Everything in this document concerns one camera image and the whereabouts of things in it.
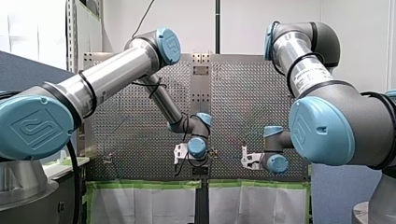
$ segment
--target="cable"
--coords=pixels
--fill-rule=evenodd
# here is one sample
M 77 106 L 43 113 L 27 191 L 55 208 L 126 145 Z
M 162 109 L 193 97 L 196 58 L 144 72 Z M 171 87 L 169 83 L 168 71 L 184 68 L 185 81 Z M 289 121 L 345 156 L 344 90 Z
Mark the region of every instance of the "cable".
M 184 161 L 187 159 L 187 156 L 189 155 L 189 152 L 186 153 L 186 156 L 183 159 L 183 162 L 180 164 L 180 168 L 178 169 L 178 171 L 175 173 L 175 177 L 177 177 L 178 175 L 180 175 L 181 173 L 181 169 L 183 168 L 184 165 Z
M 0 100 L 7 99 L 11 96 L 21 93 L 20 91 L 4 91 L 0 92 Z
M 156 90 L 158 90 L 158 88 L 160 88 L 160 86 L 162 86 L 162 87 L 164 87 L 164 88 L 168 88 L 168 87 L 166 86 L 166 84 L 162 84 L 162 83 L 161 83 L 161 80 L 162 80 L 161 77 L 158 78 L 158 82 L 157 82 L 156 84 L 143 84 L 143 83 L 138 83 L 138 82 L 133 82 L 132 84 L 133 84 L 133 85 L 136 85 L 136 86 L 144 86 L 144 87 L 150 86 L 150 87 L 155 87 L 154 90 L 153 90 L 153 91 L 149 94 L 149 96 L 148 96 L 148 98 L 151 99 L 151 96 L 155 93 Z
M 148 9 L 146 10 L 145 14 L 143 15 L 142 19 L 140 20 L 139 25 L 137 26 L 136 31 L 134 31 L 134 33 L 132 34 L 132 37 L 131 37 L 131 38 L 134 38 L 134 36 L 135 36 L 135 35 L 137 34 L 137 32 L 139 31 L 140 26 L 142 25 L 143 20 L 144 20 L 144 19 L 146 18 L 146 16 L 148 15 L 149 10 L 150 10 L 152 4 L 154 3 L 154 1 L 155 1 L 155 0 L 152 0 L 152 1 L 150 2 L 150 4 L 148 5 Z
M 79 186 L 79 168 L 77 162 L 77 156 L 73 147 L 72 142 L 69 140 L 67 142 L 67 149 L 69 151 L 70 160 L 72 161 L 73 167 L 73 175 L 74 175 L 74 182 L 75 182 L 75 208 L 73 213 L 73 224 L 78 224 L 78 217 L 79 217 L 79 203 L 81 201 L 81 192 Z

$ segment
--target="black cable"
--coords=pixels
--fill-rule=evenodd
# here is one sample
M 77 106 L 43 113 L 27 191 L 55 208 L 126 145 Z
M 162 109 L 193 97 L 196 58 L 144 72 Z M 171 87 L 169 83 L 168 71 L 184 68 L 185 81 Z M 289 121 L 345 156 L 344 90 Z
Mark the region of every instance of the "black cable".
M 0 92 L 0 100 L 7 99 L 11 96 L 21 93 L 20 91 L 4 91 Z
M 183 168 L 184 165 L 184 161 L 187 159 L 187 156 L 189 155 L 189 152 L 186 153 L 186 156 L 183 159 L 183 162 L 180 164 L 180 168 L 178 169 L 178 171 L 175 173 L 175 177 L 177 177 L 178 175 L 180 175 L 181 173 L 181 169 Z
M 78 161 L 77 161 L 77 156 L 74 150 L 74 147 L 72 145 L 72 142 L 69 140 L 67 142 L 67 149 L 69 151 L 70 155 L 70 160 L 72 161 L 72 167 L 73 167 L 73 175 L 74 175 L 74 184 L 75 184 L 75 208 L 74 208 L 74 214 L 73 214 L 73 224 L 78 224 L 78 217 L 79 217 L 79 204 L 81 201 L 81 192 L 80 192 L 80 186 L 79 186 L 79 168 L 78 168 Z
M 152 1 L 150 2 L 150 4 L 148 5 L 148 9 L 146 10 L 145 14 L 143 15 L 142 19 L 140 20 L 139 25 L 137 26 L 136 31 L 132 34 L 132 37 L 131 37 L 131 38 L 134 38 L 134 36 L 135 36 L 135 35 L 137 34 L 137 32 L 139 31 L 140 26 L 142 25 L 143 20 L 144 20 L 144 19 L 146 18 L 146 16 L 148 15 L 149 9 L 151 8 L 151 6 L 152 6 L 152 4 L 154 3 L 154 1 L 155 1 L 155 0 L 152 0 Z
M 207 125 L 200 117 L 198 117 L 197 115 L 191 115 L 190 118 L 198 118 L 205 125 L 205 127 L 207 128 L 208 135 L 210 135 L 210 127 L 209 127 L 209 125 Z M 193 134 L 193 135 L 200 136 L 200 137 L 203 137 L 203 138 L 207 138 L 206 136 L 201 136 L 201 135 L 198 135 L 198 134 Z
M 168 87 L 166 86 L 166 84 L 162 84 L 162 83 L 161 83 L 161 80 L 162 80 L 161 77 L 158 78 L 158 82 L 157 82 L 156 84 L 143 84 L 143 83 L 138 83 L 138 82 L 133 82 L 132 84 L 133 84 L 133 85 L 136 85 L 136 86 L 144 86 L 144 87 L 150 86 L 150 87 L 155 87 L 154 90 L 153 90 L 153 91 L 149 94 L 149 96 L 148 96 L 148 98 L 151 99 L 151 96 L 155 93 L 155 91 L 158 90 L 158 88 L 160 88 L 160 86 L 162 86 L 162 87 L 164 87 L 164 88 L 168 88 Z
M 189 115 L 181 112 L 182 115 L 186 116 L 186 118 L 183 120 L 183 142 L 186 140 L 187 134 L 188 134 L 188 129 L 189 129 L 189 125 L 190 125 L 190 119 L 189 119 Z
M 98 106 L 98 100 L 96 99 L 96 93 L 95 90 L 93 89 L 93 86 L 91 83 L 87 80 L 87 78 L 82 74 L 82 70 L 78 71 L 78 74 L 81 76 L 82 80 L 84 80 L 85 84 L 87 84 L 88 88 L 90 89 L 91 95 L 92 95 L 92 108 L 91 112 L 84 116 L 84 119 L 89 118 L 96 110 L 96 107 Z

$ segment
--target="black ring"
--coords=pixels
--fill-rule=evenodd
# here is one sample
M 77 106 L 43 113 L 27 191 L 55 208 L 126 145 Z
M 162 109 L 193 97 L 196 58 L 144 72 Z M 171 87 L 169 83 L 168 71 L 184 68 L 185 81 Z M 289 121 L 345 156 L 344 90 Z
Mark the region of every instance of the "black ring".
M 392 126 L 393 126 L 393 143 L 392 143 L 392 148 L 390 149 L 389 154 L 387 157 L 378 165 L 371 165 L 368 166 L 374 170 L 381 170 L 386 167 L 388 167 L 396 158 L 396 105 L 393 103 L 393 101 L 385 94 L 380 94 L 377 92 L 363 92 L 361 93 L 362 96 L 369 96 L 369 97 L 374 97 L 381 101 L 384 106 L 387 108 L 390 118 L 392 119 Z
M 81 117 L 79 116 L 79 113 L 74 108 L 72 103 L 70 103 L 69 99 L 67 99 L 67 97 L 64 96 L 63 93 L 61 93 L 60 91 L 58 91 L 58 89 L 56 89 L 55 87 L 53 87 L 52 85 L 50 85 L 46 82 L 42 83 L 38 87 L 41 87 L 44 90 L 46 90 L 47 92 L 51 93 L 59 102 L 61 102 L 64 106 L 66 106 L 66 108 L 70 111 L 70 114 L 72 114 L 76 128 L 79 128 L 81 126 L 82 122 L 81 122 Z
M 6 162 L 6 161 L 12 161 L 12 160 L 9 160 L 9 159 L 6 159 L 6 158 L 3 158 L 3 157 L 0 157 L 0 162 Z
M 341 80 L 330 80 L 330 81 L 325 81 L 325 82 L 320 82 L 318 84 L 315 84 L 313 86 L 311 86 L 310 88 L 308 88 L 308 90 L 304 91 L 303 93 L 301 93 L 301 95 L 299 95 L 298 99 L 301 99 L 305 96 L 307 96 L 310 92 L 315 91 L 319 88 L 325 87 L 325 86 L 330 86 L 330 85 L 345 85 L 345 86 L 350 86 L 352 88 L 355 88 L 354 86 L 352 86 L 351 84 L 345 82 L 345 81 L 341 81 Z
M 382 170 L 382 174 L 396 178 L 396 167 L 391 166 Z
M 160 59 L 160 68 L 162 68 L 163 67 L 163 56 L 161 55 L 160 50 L 158 49 L 157 45 L 155 45 L 151 40 L 149 40 L 148 38 L 145 38 L 143 36 L 138 36 L 137 38 L 148 42 L 148 44 L 152 48 L 154 48 L 154 51 L 157 53 L 158 59 Z
M 311 49 L 312 51 L 315 52 L 315 49 L 317 48 L 317 44 L 318 44 L 318 27 L 317 24 L 314 22 L 309 22 L 311 24 L 312 27 L 312 41 L 311 41 Z
M 192 134 L 191 134 L 191 137 L 194 137 L 194 136 L 196 136 L 196 137 L 201 137 L 201 138 L 204 138 L 204 139 L 208 139 L 208 137 L 206 137 L 206 136 L 203 136 L 203 135 L 200 135 L 200 134 L 192 133 Z
M 87 84 L 88 88 L 90 89 L 91 95 L 92 95 L 92 108 L 91 108 L 91 112 L 84 116 L 84 119 L 89 118 L 96 110 L 96 107 L 98 106 L 98 100 L 96 99 L 96 93 L 95 90 L 93 89 L 93 86 L 91 85 L 91 83 L 87 80 L 87 78 L 84 76 L 84 74 L 82 74 L 82 70 L 78 71 L 78 74 L 81 76 L 82 80 L 84 80 L 85 84 Z
M 294 96 L 294 93 L 293 93 L 293 91 L 292 91 L 292 89 L 291 89 L 291 84 L 290 84 L 290 83 L 291 83 L 291 82 L 290 82 L 291 71 L 293 70 L 294 66 L 297 65 L 297 63 L 299 63 L 300 61 L 302 61 L 302 60 L 304 60 L 305 58 L 307 58 L 307 57 L 309 57 L 309 56 L 312 56 L 312 55 L 313 55 L 313 56 L 317 56 L 318 60 L 320 60 L 320 61 L 323 63 L 324 58 L 323 58 L 323 56 L 322 56 L 321 54 L 316 53 L 316 52 L 309 52 L 309 53 L 306 53 L 305 55 L 302 55 L 302 56 L 298 57 L 298 58 L 291 64 L 291 66 L 290 66 L 290 68 L 289 68 L 289 70 L 288 70 L 288 74 L 286 75 L 286 80 L 287 80 L 287 83 L 288 83 L 289 92 L 290 92 L 290 94 L 291 94 L 292 97 L 295 97 L 295 96 Z

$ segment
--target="pegboard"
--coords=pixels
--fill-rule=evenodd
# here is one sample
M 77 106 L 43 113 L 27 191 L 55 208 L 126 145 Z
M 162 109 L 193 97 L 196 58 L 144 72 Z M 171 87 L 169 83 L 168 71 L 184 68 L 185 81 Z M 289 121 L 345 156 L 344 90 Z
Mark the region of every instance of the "pegboard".
M 87 53 L 84 67 L 111 56 Z M 208 73 L 197 74 L 197 66 L 207 68 Z M 248 153 L 261 152 L 264 126 L 288 127 L 292 101 L 286 80 L 262 56 L 184 54 L 179 63 L 157 74 L 182 112 L 204 110 L 213 116 L 209 147 L 218 152 L 218 157 L 211 162 L 210 178 L 308 178 L 307 162 L 294 149 L 285 150 L 290 168 L 283 175 L 247 170 L 240 162 L 242 141 L 247 141 Z M 143 87 L 130 85 L 97 108 L 90 127 L 85 127 L 91 129 L 85 138 L 93 142 L 94 151 L 88 179 L 191 179 L 187 162 L 180 176 L 174 178 L 173 150 L 183 134 L 166 130 L 166 119 L 148 96 Z

